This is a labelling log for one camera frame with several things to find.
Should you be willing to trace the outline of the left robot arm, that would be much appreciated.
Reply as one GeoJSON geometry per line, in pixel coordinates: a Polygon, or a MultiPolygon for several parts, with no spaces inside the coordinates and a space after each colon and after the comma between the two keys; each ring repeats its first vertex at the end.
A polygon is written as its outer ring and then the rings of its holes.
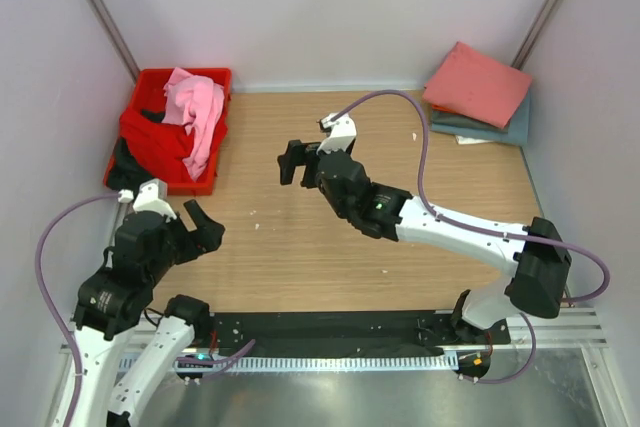
{"type": "Polygon", "coordinates": [[[222,244],[222,224],[195,200],[184,208],[193,230],[158,208],[126,215],[103,251],[101,266],[81,284],[72,321],[58,323],[72,363],[51,425],[137,425],[181,352],[210,339],[214,327],[208,303],[177,295],[167,303],[138,360],[124,376],[118,374],[159,281],[172,267],[222,244]]]}

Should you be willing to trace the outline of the red t-shirt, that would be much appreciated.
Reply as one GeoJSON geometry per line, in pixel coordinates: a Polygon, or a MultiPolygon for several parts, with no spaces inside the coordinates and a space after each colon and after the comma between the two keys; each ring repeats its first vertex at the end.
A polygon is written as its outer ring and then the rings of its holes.
{"type": "Polygon", "coordinates": [[[186,160],[195,146],[195,134],[187,134],[181,125],[154,122],[142,112],[126,109],[120,117],[119,135],[126,142],[137,164],[155,178],[168,184],[204,181],[214,168],[215,157],[227,133],[226,112],[213,131],[208,159],[202,168],[189,172],[186,160]]]}

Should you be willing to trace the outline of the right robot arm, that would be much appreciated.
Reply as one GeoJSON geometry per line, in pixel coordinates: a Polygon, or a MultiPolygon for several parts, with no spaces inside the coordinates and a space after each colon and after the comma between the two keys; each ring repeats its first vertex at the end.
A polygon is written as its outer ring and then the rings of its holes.
{"type": "Polygon", "coordinates": [[[318,189],[339,218],[368,237],[429,244],[498,269],[498,280],[459,296],[450,317],[454,340],[477,342],[518,313],[558,316],[571,257],[552,222],[536,217],[530,225],[503,224],[492,237],[491,221],[450,210],[434,214],[419,197],[371,181],[350,150],[321,153],[315,143],[291,140],[277,163],[281,184],[291,184],[303,168],[302,186],[318,189]]]}

